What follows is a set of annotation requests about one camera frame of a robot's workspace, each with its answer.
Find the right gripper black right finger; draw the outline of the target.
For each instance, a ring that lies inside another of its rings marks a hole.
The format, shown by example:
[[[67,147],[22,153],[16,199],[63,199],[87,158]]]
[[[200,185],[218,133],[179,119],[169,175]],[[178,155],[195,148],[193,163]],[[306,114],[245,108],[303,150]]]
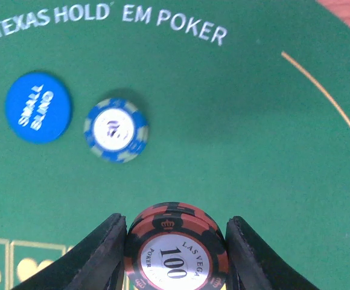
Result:
[[[310,289],[311,282],[287,264],[240,216],[226,226],[227,289]]]

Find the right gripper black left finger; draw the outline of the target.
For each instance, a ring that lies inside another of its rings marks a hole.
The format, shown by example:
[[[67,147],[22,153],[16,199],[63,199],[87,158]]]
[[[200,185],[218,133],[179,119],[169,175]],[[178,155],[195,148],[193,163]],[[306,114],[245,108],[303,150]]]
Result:
[[[63,257],[14,289],[122,289],[126,235],[126,218],[114,213]]]

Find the blue chip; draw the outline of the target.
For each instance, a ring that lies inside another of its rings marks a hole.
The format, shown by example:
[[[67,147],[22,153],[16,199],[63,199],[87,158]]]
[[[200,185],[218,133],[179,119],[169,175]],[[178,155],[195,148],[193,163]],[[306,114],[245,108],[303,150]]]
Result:
[[[110,162],[126,163],[145,149],[148,122],[132,102],[123,98],[107,98],[87,114],[83,133],[96,156]]]

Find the blue small blind button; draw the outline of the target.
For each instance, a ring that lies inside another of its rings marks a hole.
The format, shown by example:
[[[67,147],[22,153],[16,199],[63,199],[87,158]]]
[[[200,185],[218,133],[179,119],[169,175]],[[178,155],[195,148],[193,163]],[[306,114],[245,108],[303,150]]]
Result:
[[[14,133],[27,142],[45,144],[58,139],[71,115],[68,89],[48,72],[26,73],[8,90],[5,116]]]

